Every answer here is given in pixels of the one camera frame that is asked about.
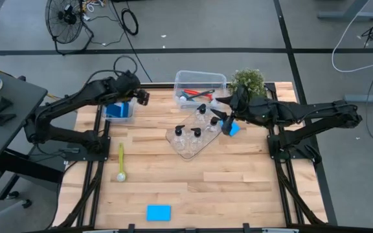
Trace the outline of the clear plastic tray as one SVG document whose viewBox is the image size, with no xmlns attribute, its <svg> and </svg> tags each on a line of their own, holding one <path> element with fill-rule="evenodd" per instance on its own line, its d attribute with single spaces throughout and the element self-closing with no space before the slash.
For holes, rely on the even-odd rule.
<svg viewBox="0 0 373 233">
<path fill-rule="evenodd" d="M 203 149 L 205 149 L 212 141 L 214 141 L 216 139 L 216 137 L 221 133 L 221 126 L 220 126 L 221 119 L 218 122 L 219 130 L 217 132 L 211 133 L 211 132 L 208 132 L 208 131 L 205 130 L 206 126 L 210 123 L 211 118 L 214 117 L 214 116 L 216 117 L 216 115 L 211 111 L 211 109 L 209 107 L 207 107 L 207 114 L 209 116 L 209 120 L 208 120 L 208 122 L 206 122 L 204 124 L 195 124 L 194 123 L 194 120 L 195 120 L 194 113 L 195 113 L 195 111 L 191 115 L 186 117 L 181 123 L 178 124 L 178 125 L 185 125 L 185 127 L 183 128 L 183 133 L 185 134 L 185 137 L 186 137 L 186 147 L 185 147 L 184 150 L 177 151 L 175 149 L 175 147 L 172 145 L 172 139 L 174 137 L 174 130 L 175 130 L 175 127 L 178 126 L 178 125 L 174 126 L 172 129 L 168 129 L 167 132 L 166 132 L 167 141 L 170 143 L 171 147 L 175 150 L 175 152 L 178 155 L 180 155 L 184 160 L 190 160 L 193 157 L 195 157 L 198 153 L 200 153 Z M 189 139 L 190 139 L 190 136 L 192 134 L 192 131 L 190 130 L 191 128 L 201 128 L 201 137 L 203 138 L 203 142 L 202 142 L 200 150 L 197 153 L 192 153 L 190 151 Z"/>
</svg>

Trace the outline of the dark grey spatula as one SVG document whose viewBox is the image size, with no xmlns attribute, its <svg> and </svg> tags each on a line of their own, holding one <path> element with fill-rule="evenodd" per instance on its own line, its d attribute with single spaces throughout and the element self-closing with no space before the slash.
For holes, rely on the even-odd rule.
<svg viewBox="0 0 373 233">
<path fill-rule="evenodd" d="M 211 90 L 208 90 L 208 91 L 204 91 L 204 92 L 189 96 L 187 99 L 190 100 L 190 99 L 193 99 L 193 98 L 196 98 L 196 97 L 199 97 L 199 96 L 209 96 L 209 98 L 212 100 L 212 93 L 214 93 L 214 92 L 215 92 L 215 90 L 211 89 Z"/>
</svg>

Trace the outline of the black table frame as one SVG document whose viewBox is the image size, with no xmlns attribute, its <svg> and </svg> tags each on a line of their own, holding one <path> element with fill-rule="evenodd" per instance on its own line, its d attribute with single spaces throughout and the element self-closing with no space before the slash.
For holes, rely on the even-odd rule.
<svg viewBox="0 0 373 233">
<path fill-rule="evenodd" d="M 101 165 L 78 162 L 66 172 L 55 225 L 71 213 L 96 172 L 102 174 L 100 186 L 87 200 L 82 222 L 97 230 L 233 232 L 306 222 L 278 181 L 266 129 L 241 123 L 235 136 L 220 135 L 184 160 L 172 149 L 166 132 L 188 112 L 174 101 L 172 84 L 149 83 L 146 88 L 150 103 L 137 106 L 131 121 L 103 127 L 111 137 L 108 160 Z M 117 181 L 121 142 L 124 182 Z M 148 205 L 170 205 L 171 220 L 147 221 Z"/>
</svg>

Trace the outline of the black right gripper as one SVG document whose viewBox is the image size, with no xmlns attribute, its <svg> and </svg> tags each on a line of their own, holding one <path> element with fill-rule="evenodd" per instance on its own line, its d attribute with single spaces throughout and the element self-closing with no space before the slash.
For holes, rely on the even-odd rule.
<svg viewBox="0 0 373 233">
<path fill-rule="evenodd" d="M 261 117 L 255 113 L 255 105 L 259 103 L 261 96 L 252 95 L 244 86 L 239 86 L 232 96 L 220 97 L 216 100 L 223 104 L 230 104 L 232 115 L 236 120 L 246 122 L 261 122 Z M 226 112 L 211 110 L 223 122 L 229 121 L 231 116 Z"/>
</svg>

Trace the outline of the yellow-green dish brush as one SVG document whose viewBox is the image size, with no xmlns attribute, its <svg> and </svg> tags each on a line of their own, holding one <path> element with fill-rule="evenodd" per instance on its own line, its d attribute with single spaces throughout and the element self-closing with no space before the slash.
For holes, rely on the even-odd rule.
<svg viewBox="0 0 373 233">
<path fill-rule="evenodd" d="M 118 182 L 124 182 L 126 180 L 126 172 L 124 171 L 124 144 L 119 144 L 119 173 L 117 175 Z"/>
</svg>

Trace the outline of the large clear plastic bin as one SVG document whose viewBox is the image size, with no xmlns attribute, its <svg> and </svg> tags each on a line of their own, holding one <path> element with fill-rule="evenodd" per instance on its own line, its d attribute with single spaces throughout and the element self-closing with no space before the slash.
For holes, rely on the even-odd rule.
<svg viewBox="0 0 373 233">
<path fill-rule="evenodd" d="M 215 92 L 212 94 L 212 100 L 206 96 L 200 96 L 193 98 L 192 101 L 181 101 L 179 97 L 184 89 L 198 92 L 214 89 Z M 175 76 L 173 99 L 179 108 L 185 102 L 188 104 L 192 102 L 201 102 L 204 104 L 214 100 L 217 101 L 218 97 L 225 97 L 227 95 L 227 79 L 223 74 L 200 71 L 178 71 Z M 219 103 L 217 107 L 211 108 L 221 109 L 222 104 Z"/>
</svg>

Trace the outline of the black triangular part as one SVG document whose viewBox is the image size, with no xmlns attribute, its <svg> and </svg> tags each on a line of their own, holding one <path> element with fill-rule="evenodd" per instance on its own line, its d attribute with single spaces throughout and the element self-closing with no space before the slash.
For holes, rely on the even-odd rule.
<svg viewBox="0 0 373 233">
<path fill-rule="evenodd" d="M 0 114 L 0 126 L 4 126 L 7 122 L 16 117 L 16 114 Z"/>
<path fill-rule="evenodd" d="M 0 99 L 0 113 L 12 105 L 13 102 L 11 100 L 2 96 Z"/>
</svg>

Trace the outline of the potted green plant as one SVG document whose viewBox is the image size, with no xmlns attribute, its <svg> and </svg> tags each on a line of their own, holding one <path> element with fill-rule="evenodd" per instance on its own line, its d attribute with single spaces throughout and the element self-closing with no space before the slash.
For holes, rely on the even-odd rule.
<svg viewBox="0 0 373 233">
<path fill-rule="evenodd" d="M 236 70 L 232 75 L 228 89 L 230 94 L 234 94 L 241 87 L 248 99 L 258 96 L 266 97 L 267 91 L 264 80 L 264 76 L 259 69 Z"/>
</svg>

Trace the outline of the clear soap pump bottle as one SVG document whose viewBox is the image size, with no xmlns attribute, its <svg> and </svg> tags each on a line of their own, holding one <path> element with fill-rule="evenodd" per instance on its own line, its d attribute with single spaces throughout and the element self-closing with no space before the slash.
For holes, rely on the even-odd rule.
<svg viewBox="0 0 373 233">
<path fill-rule="evenodd" d="M 189 139 L 190 151 L 197 153 L 202 145 L 203 138 L 201 137 L 201 128 L 191 128 L 192 134 Z"/>
<path fill-rule="evenodd" d="M 210 120 L 210 123 L 206 126 L 205 130 L 211 133 L 215 133 L 219 130 L 218 122 L 220 121 L 220 118 L 218 117 L 212 117 Z"/>
<path fill-rule="evenodd" d="M 185 125 L 178 125 L 174 130 L 174 137 L 172 139 L 172 145 L 177 151 L 182 151 L 186 147 L 186 137 L 183 133 L 183 128 Z"/>
<path fill-rule="evenodd" d="M 194 123 L 195 124 L 204 124 L 208 122 L 209 116 L 207 114 L 207 106 L 205 104 L 201 104 L 194 113 Z"/>
</svg>

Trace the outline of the small clear plastic bin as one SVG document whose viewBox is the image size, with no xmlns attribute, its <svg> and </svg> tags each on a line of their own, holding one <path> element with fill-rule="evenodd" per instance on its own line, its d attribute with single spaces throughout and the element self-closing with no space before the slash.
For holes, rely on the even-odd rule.
<svg viewBox="0 0 373 233">
<path fill-rule="evenodd" d="M 120 117 L 120 118 L 108 118 L 105 115 L 106 107 L 103 110 L 103 118 L 108 122 L 116 123 L 116 124 L 127 123 L 127 122 L 131 121 L 133 119 L 133 112 L 134 112 L 134 109 L 135 109 L 135 101 L 130 100 L 128 102 L 130 102 L 130 117 L 129 118 L 122 118 L 122 117 Z M 117 105 L 121 106 L 122 102 L 117 102 L 117 103 L 114 103 L 114 104 L 117 104 Z"/>
</svg>

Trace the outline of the black floor fan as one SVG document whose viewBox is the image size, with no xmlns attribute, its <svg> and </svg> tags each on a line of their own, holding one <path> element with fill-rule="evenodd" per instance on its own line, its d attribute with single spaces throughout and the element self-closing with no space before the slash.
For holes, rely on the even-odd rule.
<svg viewBox="0 0 373 233">
<path fill-rule="evenodd" d="M 94 38 L 93 31 L 84 22 L 83 0 L 47 0 L 45 24 L 56 52 L 62 56 L 83 53 Z M 59 44 L 72 43 L 83 29 L 88 30 L 89 39 L 81 49 L 70 52 L 59 50 Z"/>
</svg>

